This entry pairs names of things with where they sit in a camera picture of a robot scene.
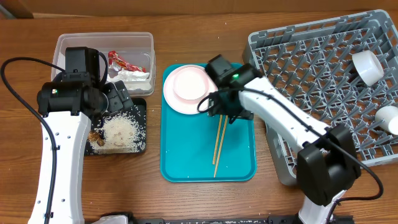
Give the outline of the red snack wrapper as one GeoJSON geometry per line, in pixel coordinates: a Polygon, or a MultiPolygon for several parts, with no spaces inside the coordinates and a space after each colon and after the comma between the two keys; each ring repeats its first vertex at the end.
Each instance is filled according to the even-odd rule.
{"type": "Polygon", "coordinates": [[[122,69],[130,72],[146,72],[144,67],[138,67],[127,62],[114,50],[108,52],[108,61],[109,68],[117,72],[121,71],[122,69]]]}

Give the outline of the grey bowl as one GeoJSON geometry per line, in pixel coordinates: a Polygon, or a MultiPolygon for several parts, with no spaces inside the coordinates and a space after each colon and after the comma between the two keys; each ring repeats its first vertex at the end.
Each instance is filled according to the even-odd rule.
{"type": "Polygon", "coordinates": [[[380,61],[370,50],[353,54],[352,61],[358,75],[367,86],[372,86],[384,76],[380,61]]]}

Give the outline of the small pink plate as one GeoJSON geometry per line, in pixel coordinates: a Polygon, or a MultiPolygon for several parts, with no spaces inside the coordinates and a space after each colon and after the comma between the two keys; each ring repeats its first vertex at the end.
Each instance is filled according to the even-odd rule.
{"type": "Polygon", "coordinates": [[[174,79],[174,93],[186,101],[202,99],[208,91],[208,79],[203,70],[197,67],[184,67],[174,79]]]}

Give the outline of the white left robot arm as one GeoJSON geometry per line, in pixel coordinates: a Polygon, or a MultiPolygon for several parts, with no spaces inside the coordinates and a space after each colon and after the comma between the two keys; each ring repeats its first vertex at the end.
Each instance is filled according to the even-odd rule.
{"type": "Polygon", "coordinates": [[[83,158],[91,124],[132,106],[122,81],[103,90],[85,82],[47,82],[37,95],[44,129],[39,185],[29,223],[84,223],[83,158]]]}

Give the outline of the white tissue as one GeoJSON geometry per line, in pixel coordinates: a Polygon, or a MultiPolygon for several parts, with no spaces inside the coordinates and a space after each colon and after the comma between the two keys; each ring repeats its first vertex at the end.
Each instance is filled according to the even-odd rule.
{"type": "Polygon", "coordinates": [[[118,82],[123,81],[125,87],[128,90],[143,90],[147,91],[152,88],[152,85],[149,81],[148,72],[140,72],[140,71],[129,71],[129,70],[120,70],[116,76],[108,76],[108,82],[118,82]]]}

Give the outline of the brown food scrap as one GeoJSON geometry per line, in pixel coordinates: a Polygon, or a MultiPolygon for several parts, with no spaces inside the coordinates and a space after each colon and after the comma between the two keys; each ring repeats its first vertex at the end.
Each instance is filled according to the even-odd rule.
{"type": "Polygon", "coordinates": [[[104,146],[105,141],[101,138],[100,134],[94,131],[90,131],[88,134],[89,142],[96,142],[99,146],[104,146]]]}

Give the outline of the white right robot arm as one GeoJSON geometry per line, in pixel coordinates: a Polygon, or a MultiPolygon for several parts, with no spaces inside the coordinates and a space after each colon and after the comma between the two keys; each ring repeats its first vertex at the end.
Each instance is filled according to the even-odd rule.
{"type": "Polygon", "coordinates": [[[333,206],[361,175],[350,130],[306,114],[250,64],[235,69],[228,62],[210,62],[205,72],[218,87],[208,97],[210,116],[226,115],[233,123],[258,115],[295,150],[296,180],[305,194],[296,221],[330,222],[333,206]]]}

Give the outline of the wooden chopstick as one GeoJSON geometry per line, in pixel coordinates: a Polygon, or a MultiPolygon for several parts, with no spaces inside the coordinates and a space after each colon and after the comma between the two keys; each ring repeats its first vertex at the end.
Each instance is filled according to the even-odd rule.
{"type": "Polygon", "coordinates": [[[218,166],[220,163],[220,158],[221,158],[221,152],[222,152],[222,147],[223,147],[223,143],[224,143],[224,137],[225,137],[225,132],[226,132],[226,127],[228,125],[228,115],[223,115],[223,120],[222,120],[222,124],[221,124],[221,131],[220,131],[220,139],[219,139],[219,143],[218,143],[218,150],[217,150],[217,154],[216,154],[216,162],[215,162],[215,170],[214,170],[214,174],[213,177],[215,178],[218,172],[218,166]]]}
{"type": "Polygon", "coordinates": [[[220,139],[220,131],[221,131],[222,120],[223,120],[223,115],[221,114],[220,118],[219,118],[219,122],[218,122],[218,129],[217,129],[217,134],[216,134],[215,148],[214,148],[214,153],[213,153],[213,161],[212,161],[213,165],[215,165],[215,162],[216,162],[216,154],[217,154],[218,143],[219,143],[219,139],[220,139]]]}

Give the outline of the large white plate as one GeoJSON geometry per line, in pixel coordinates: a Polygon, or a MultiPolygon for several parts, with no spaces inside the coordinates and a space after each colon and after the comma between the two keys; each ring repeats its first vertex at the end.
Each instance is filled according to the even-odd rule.
{"type": "Polygon", "coordinates": [[[205,93],[205,96],[208,96],[210,93],[215,92],[218,88],[216,85],[213,83],[213,81],[210,79],[210,77],[207,75],[205,72],[205,69],[202,66],[199,65],[182,65],[178,68],[172,69],[172,71],[169,73],[167,78],[164,81],[164,86],[163,86],[163,96],[167,102],[167,104],[176,112],[182,113],[182,114],[198,114],[198,104],[201,102],[202,99],[196,100],[196,101],[186,101],[181,98],[179,98],[173,90],[174,87],[174,79],[175,75],[177,74],[178,71],[180,71],[184,67],[197,67],[201,70],[204,71],[207,79],[208,79],[208,91],[205,93]]]}

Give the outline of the small white cup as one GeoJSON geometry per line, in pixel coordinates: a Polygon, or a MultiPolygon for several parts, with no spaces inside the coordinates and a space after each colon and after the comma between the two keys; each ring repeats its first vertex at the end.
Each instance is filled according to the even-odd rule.
{"type": "Polygon", "coordinates": [[[375,122],[379,127],[393,135],[398,133],[398,108],[396,106],[384,106],[375,114],[375,122]]]}

